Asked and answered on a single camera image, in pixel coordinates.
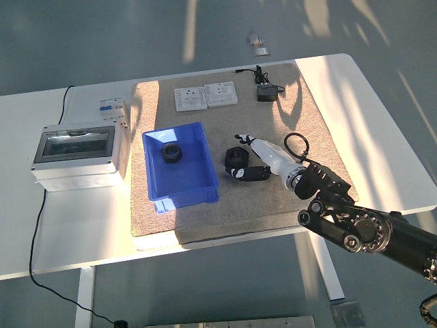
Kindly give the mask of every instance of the gray floor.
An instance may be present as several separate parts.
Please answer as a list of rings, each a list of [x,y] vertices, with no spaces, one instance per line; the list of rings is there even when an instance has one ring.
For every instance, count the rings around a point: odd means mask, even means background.
[[[347,53],[437,182],[435,1],[0,1],[0,19],[0,95]],[[253,58],[252,31],[271,58]],[[408,216],[434,233],[436,218]],[[343,301],[360,303],[368,327],[425,327],[418,306],[433,285],[382,256],[328,248]],[[77,270],[37,279],[77,296]],[[74,306],[29,278],[0,282],[0,295],[0,327],[74,326]],[[304,234],[96,271],[95,311],[130,327],[301,315],[335,327],[336,303]]]

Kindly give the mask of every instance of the black cylindrical joint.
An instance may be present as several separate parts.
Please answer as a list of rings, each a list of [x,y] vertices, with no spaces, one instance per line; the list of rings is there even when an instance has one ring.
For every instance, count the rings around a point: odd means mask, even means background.
[[[383,215],[391,222],[392,232],[381,254],[427,277],[425,265],[435,256],[437,236],[391,215]]]

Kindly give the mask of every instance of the robotic arm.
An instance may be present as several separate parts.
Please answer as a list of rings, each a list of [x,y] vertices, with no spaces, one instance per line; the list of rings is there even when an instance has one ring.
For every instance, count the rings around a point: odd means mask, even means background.
[[[355,206],[348,195],[351,186],[315,161],[307,160],[309,166],[305,167],[269,141],[250,135],[235,138],[252,147],[271,173],[279,175],[285,188],[294,191],[300,199],[315,195],[308,208],[299,212],[300,225],[352,253],[381,253],[437,284],[436,235],[410,225],[399,212],[385,213]],[[429,309],[436,304],[437,294],[424,300],[420,307],[423,319],[433,327],[437,327],[437,320]]]

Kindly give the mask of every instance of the white robotic hand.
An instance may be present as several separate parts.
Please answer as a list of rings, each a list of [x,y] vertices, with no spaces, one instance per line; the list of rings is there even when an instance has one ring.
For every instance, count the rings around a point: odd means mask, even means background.
[[[281,177],[285,188],[293,191],[306,167],[295,160],[281,147],[250,135],[235,135],[241,144],[252,147],[256,155],[270,167],[270,171]]]

